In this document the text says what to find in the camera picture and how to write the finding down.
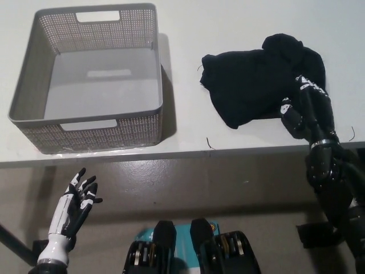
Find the robot right white black hand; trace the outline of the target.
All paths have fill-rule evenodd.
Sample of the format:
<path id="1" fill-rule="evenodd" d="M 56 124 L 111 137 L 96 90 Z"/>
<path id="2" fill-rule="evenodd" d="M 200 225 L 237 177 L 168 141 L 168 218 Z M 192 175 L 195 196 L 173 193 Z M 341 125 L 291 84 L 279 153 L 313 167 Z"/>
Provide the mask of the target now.
<path id="1" fill-rule="evenodd" d="M 304 75 L 295 78 L 294 95 L 282 100 L 280 115 L 295 139 L 305 139 L 312 147 L 339 143 L 329 94 Z"/>

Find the robot left white black hand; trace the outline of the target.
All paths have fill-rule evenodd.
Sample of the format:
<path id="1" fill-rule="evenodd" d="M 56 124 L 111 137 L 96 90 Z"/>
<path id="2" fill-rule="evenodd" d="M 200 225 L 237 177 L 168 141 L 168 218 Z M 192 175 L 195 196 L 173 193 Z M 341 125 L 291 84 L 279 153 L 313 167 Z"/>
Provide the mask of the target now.
<path id="1" fill-rule="evenodd" d="M 94 204 L 103 201 L 97 197 L 96 176 L 82 180 L 82 168 L 69 182 L 60 197 L 48 230 L 48 244 L 40 253 L 37 264 L 51 263 L 68 267 L 69 253 L 74 249 L 76 235 Z"/>

